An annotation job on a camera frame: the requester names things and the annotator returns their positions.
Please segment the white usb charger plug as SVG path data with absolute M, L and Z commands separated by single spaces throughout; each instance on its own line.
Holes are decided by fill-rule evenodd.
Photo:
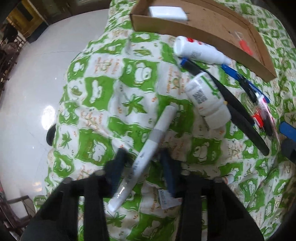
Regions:
M 149 6 L 149 16 L 175 22 L 186 22 L 187 14 L 181 7 L 176 6 Z

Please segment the black clear gel pen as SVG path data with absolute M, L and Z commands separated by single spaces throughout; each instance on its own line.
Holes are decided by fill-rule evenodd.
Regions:
M 245 90 L 249 99 L 255 104 L 255 122 L 267 136 L 273 136 L 273 117 L 268 108 L 266 96 L 244 76 L 239 76 L 240 86 Z

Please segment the white pill bottle green label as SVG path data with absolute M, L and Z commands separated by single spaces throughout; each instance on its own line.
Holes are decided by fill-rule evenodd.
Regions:
M 210 129 L 218 129 L 231 119 L 227 103 L 206 72 L 197 74 L 185 85 L 185 93 Z

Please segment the blue marker pen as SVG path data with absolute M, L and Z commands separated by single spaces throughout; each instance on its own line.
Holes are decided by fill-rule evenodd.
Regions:
M 258 102 L 257 95 L 256 95 L 257 93 L 264 97 L 266 103 L 270 103 L 269 98 L 261 90 L 259 90 L 252 82 L 250 82 L 247 78 L 245 78 L 239 72 L 237 72 L 236 70 L 234 70 L 233 68 L 225 64 L 222 64 L 221 68 L 227 75 L 229 75 L 230 77 L 238 81 L 241 88 L 246 92 L 246 94 L 248 95 L 248 97 L 253 103 Z

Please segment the red cap clear pen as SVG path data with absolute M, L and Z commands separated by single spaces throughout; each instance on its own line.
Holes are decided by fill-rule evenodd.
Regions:
M 266 100 L 261 98 L 258 101 L 258 105 L 255 107 L 253 112 L 253 119 L 261 131 L 265 131 L 265 121 L 267 120 L 267 111 L 266 111 Z

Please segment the seated people at table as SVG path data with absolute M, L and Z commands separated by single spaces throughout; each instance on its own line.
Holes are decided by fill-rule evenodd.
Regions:
M 20 51 L 25 43 L 19 36 L 18 30 L 10 23 L 1 26 L 1 93 L 5 90 L 5 84 L 10 80 L 10 74 L 17 64 Z

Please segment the black stick gold end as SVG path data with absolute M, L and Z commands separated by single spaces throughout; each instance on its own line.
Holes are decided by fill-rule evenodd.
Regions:
M 255 122 L 244 106 L 232 106 L 228 103 L 227 108 L 231 114 L 231 121 L 234 125 L 236 125 L 249 138 L 249 140 L 252 141 L 255 147 L 259 149 L 264 156 L 268 156 L 269 148 L 253 127 Z

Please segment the white spray bottle red label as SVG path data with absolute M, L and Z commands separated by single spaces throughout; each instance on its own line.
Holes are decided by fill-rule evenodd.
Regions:
M 207 64 L 230 65 L 232 61 L 215 47 L 184 36 L 176 37 L 173 51 L 178 57 Z

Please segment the brown cardboard tray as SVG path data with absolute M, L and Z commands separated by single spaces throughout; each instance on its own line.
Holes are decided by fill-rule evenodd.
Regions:
M 181 7 L 188 20 L 181 23 L 152 18 L 149 6 Z M 138 1 L 130 12 L 130 19 L 135 31 L 199 40 L 244 65 L 265 82 L 277 77 L 268 49 L 254 25 L 215 1 Z M 253 56 L 239 47 L 234 38 L 235 31 L 243 33 Z

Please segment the white grey marker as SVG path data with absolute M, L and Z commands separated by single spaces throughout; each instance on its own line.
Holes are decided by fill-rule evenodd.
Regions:
M 162 138 L 175 118 L 176 113 L 177 109 L 173 105 L 168 105 L 164 108 L 156 125 L 149 133 L 149 137 L 135 159 L 131 169 L 125 175 L 118 190 L 109 201 L 108 208 L 111 212 L 117 211 L 123 202 L 125 202 L 128 198 L 134 186 L 137 184 L 138 179 L 141 177 L 145 168 L 155 154 Z

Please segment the black marker blue end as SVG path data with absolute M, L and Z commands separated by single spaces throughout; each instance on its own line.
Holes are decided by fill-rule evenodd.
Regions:
M 255 122 L 252 118 L 252 116 L 248 113 L 248 111 L 245 109 L 245 107 L 242 105 L 242 103 L 222 84 L 220 81 L 218 81 L 210 72 L 203 69 L 193 61 L 182 58 L 180 61 L 180 65 L 182 68 L 186 69 L 188 72 L 190 72 L 193 76 L 196 76 L 200 72 L 207 73 L 210 78 L 214 81 L 215 85 L 221 92 L 224 99 L 236 110 L 238 111 L 246 120 L 253 126 L 255 125 Z

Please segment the red number candle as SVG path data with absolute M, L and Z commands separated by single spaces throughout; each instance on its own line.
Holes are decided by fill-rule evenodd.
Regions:
M 234 32 L 234 38 L 236 39 L 236 42 L 238 43 L 239 47 L 246 52 L 248 55 L 253 56 L 253 51 L 251 50 L 247 40 L 245 39 L 243 33 L 241 32 Z

